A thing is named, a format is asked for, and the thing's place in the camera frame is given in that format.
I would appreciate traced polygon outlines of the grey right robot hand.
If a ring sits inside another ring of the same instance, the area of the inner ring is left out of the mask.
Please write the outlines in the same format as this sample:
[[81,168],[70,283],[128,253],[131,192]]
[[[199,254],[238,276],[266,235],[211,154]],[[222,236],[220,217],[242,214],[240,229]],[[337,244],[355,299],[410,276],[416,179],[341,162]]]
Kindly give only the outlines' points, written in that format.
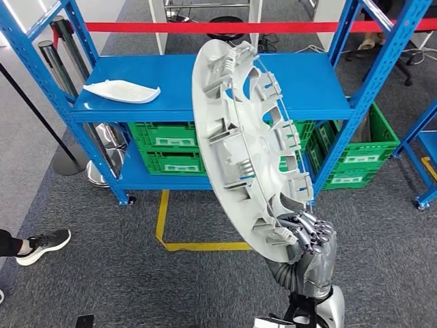
[[297,247],[289,257],[291,263],[277,268],[275,281],[305,297],[320,299],[328,294],[337,255],[334,226],[305,210],[281,215],[279,220],[297,238]]

